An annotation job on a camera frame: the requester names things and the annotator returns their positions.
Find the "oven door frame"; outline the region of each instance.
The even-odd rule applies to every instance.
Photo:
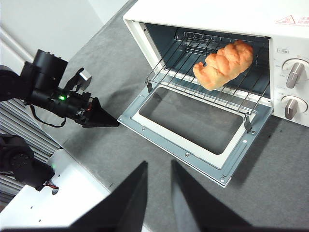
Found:
[[[151,143],[165,150],[173,157],[189,165],[210,180],[225,188],[246,152],[253,144],[264,124],[267,122],[269,116],[273,112],[273,108],[263,104],[257,104],[254,110],[254,117],[252,117],[251,122],[253,126],[252,130],[250,132],[243,133],[243,135],[239,138],[238,143],[236,143],[234,148],[231,150],[222,167],[217,168],[205,160],[191,154],[188,150],[185,150],[168,140],[162,134],[158,134],[150,130],[146,125],[142,125],[133,119],[133,116],[141,109],[141,107],[149,100],[151,95],[159,87],[161,87],[159,84],[156,85],[150,93],[148,92],[148,88],[144,87],[130,106],[123,112],[122,115],[119,116],[118,121]]]

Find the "toaster oven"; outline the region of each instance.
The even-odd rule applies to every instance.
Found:
[[[309,126],[308,6],[138,1],[123,19],[153,70],[119,122],[226,187],[271,114]],[[206,90],[193,66],[236,40],[252,65]]]

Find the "bread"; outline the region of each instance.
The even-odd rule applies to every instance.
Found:
[[[253,48],[237,40],[218,50],[217,54],[206,57],[206,66],[202,62],[195,64],[193,73],[207,90],[214,90],[233,80],[244,72],[253,61]]]

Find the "oven rack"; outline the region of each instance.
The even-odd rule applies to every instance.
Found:
[[[153,84],[161,85],[238,113],[252,114],[270,84],[267,43],[243,40],[253,47],[254,59],[252,65],[235,78],[238,82],[233,85],[230,81],[217,90],[206,90],[199,84],[192,71],[196,63],[202,61],[205,65],[206,56],[216,53],[234,41],[236,39],[184,32],[182,39],[173,42],[148,75],[148,91],[152,90]],[[250,87],[243,88],[242,84],[248,82],[247,79],[250,79]],[[260,92],[254,90],[256,86],[260,87]]]

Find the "oven dial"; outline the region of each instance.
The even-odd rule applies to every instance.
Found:
[[[303,113],[308,108],[304,100],[294,96],[285,96],[281,102],[285,105],[285,117],[289,120],[292,120],[296,113]]]
[[[309,74],[309,63],[302,59],[290,59],[283,64],[283,70],[289,70],[288,79],[286,81],[286,86],[288,88],[294,88],[296,82],[301,75],[306,77],[306,73]]]

